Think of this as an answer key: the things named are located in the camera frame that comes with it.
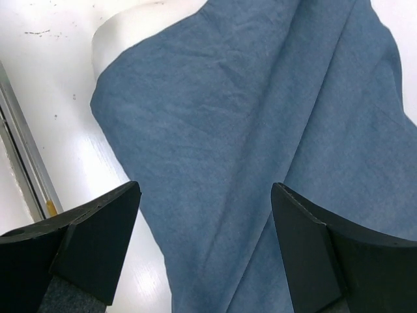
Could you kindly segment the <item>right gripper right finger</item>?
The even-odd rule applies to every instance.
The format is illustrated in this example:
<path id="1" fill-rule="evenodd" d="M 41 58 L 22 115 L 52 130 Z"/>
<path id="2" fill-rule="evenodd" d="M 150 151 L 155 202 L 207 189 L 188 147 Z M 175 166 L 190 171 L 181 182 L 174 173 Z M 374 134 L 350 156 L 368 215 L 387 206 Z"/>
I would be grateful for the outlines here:
<path id="1" fill-rule="evenodd" d="M 282 183 L 271 203 L 295 312 L 416 311 L 416 242 L 360 226 Z"/>

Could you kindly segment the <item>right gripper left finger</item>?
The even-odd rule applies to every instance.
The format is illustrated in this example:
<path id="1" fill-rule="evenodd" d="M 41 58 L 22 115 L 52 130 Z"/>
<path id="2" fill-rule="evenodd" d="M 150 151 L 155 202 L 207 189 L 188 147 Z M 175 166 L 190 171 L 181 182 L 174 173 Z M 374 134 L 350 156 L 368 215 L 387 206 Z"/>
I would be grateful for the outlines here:
<path id="1" fill-rule="evenodd" d="M 129 181 L 1 236 L 2 312 L 105 312 L 115 297 L 141 191 Z"/>

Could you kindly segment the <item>blue pillowcase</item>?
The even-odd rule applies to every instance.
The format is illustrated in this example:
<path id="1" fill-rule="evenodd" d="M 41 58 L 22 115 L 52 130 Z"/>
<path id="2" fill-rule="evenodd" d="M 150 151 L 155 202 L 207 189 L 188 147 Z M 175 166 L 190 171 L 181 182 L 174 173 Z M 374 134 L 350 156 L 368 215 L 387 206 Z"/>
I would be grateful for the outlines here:
<path id="1" fill-rule="evenodd" d="M 174 312 L 290 312 L 275 182 L 416 238 L 416 126 L 369 1 L 209 1 L 101 73 L 94 118 L 164 255 Z"/>

